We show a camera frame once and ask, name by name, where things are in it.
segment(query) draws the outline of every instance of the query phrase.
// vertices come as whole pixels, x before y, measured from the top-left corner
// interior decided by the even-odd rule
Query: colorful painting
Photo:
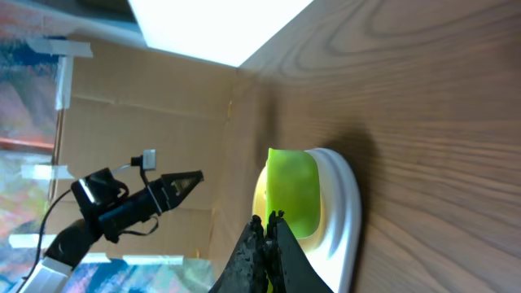
[[[127,265],[111,260],[79,265],[63,292],[206,293],[214,282],[208,260],[184,260],[182,265]]]
[[[9,234],[37,233],[43,218],[49,181],[25,179],[21,166],[48,164],[50,155],[0,151],[0,292],[23,277],[34,262],[34,249],[13,249]]]
[[[58,62],[58,56],[34,53],[23,41],[0,41],[1,146],[52,152]]]
[[[37,233],[47,204],[49,180],[24,178],[22,166],[51,163],[58,61],[23,41],[0,40],[0,292],[34,262],[34,249],[13,249],[8,237]]]
[[[77,19],[29,1],[0,2],[0,38],[67,36],[78,28]]]

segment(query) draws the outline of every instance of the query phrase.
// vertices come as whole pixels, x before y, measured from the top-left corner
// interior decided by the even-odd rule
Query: bright light
[[[312,0],[129,0],[147,45],[238,67]]]
[[[80,179],[79,182],[80,182],[81,187],[83,188],[83,191],[85,192],[85,194],[89,198],[90,202],[94,203],[94,201],[95,201],[94,200],[94,196],[92,195],[92,193],[90,193],[90,188],[87,186],[87,183],[85,182],[85,179]]]

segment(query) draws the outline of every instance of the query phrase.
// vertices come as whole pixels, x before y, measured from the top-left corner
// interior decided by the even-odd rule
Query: tape
[[[123,256],[127,265],[182,265],[184,256]]]
[[[102,252],[89,252],[81,259],[82,264],[108,264],[110,262],[107,253]]]
[[[93,58],[90,43],[68,40],[50,40],[45,38],[29,38],[27,45],[35,52],[50,55],[66,55]]]
[[[74,179],[67,166],[51,166],[44,164],[22,165],[22,178],[36,180]]]
[[[74,57],[61,57],[58,62],[58,80],[56,90],[55,109],[69,109],[71,107],[72,70]]]
[[[56,234],[43,235],[42,248],[48,248],[55,238]],[[38,234],[11,234],[9,245],[13,248],[35,248],[38,245]]]

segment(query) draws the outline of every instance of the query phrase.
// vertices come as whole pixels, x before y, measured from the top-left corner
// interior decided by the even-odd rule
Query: wood grain
[[[354,291],[521,291],[521,3],[316,0],[238,71],[210,256],[267,147],[329,147],[365,203]]]

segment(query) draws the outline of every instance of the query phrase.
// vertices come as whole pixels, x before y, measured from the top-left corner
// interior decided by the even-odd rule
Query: wall
[[[71,107],[63,114],[57,164],[66,164],[79,178],[118,168],[144,149],[156,149],[157,170],[150,179],[198,169],[205,179],[179,208],[161,216],[153,235],[125,236],[117,246],[103,240],[93,251],[206,257],[234,69],[79,40],[91,43],[94,58],[74,61]],[[143,188],[137,169],[126,169],[116,178],[131,191]],[[58,181],[55,193],[70,184]],[[51,214],[49,233],[80,216],[73,196],[64,198]],[[149,228],[148,223],[133,227]]]

